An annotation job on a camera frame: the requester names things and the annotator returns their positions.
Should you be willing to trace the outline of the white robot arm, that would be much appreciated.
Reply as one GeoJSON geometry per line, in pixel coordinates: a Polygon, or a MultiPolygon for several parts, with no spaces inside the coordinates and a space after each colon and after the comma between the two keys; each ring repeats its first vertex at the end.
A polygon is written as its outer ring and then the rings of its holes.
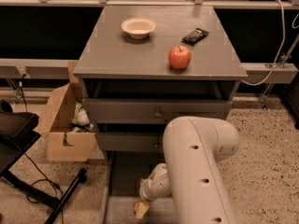
{"type": "Polygon", "coordinates": [[[217,166],[239,149],[240,135],[226,120],[180,117],[163,135],[164,162],[140,181],[135,217],[171,196],[178,224],[238,224],[217,166]]]}

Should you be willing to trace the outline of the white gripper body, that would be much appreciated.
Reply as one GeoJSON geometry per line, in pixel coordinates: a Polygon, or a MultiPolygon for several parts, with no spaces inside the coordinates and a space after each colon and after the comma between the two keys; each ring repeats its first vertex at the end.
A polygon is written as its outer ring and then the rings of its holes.
{"type": "Polygon", "coordinates": [[[151,189],[151,181],[148,179],[140,179],[139,197],[142,202],[153,202],[156,197],[151,189]]]}

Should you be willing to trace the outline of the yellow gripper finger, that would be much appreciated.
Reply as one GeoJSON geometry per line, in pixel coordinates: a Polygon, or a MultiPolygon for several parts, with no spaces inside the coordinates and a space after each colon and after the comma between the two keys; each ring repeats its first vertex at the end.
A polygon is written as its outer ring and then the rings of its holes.
{"type": "Polygon", "coordinates": [[[142,219],[143,216],[148,212],[150,205],[148,203],[139,202],[138,211],[135,214],[137,219],[142,219]]]}

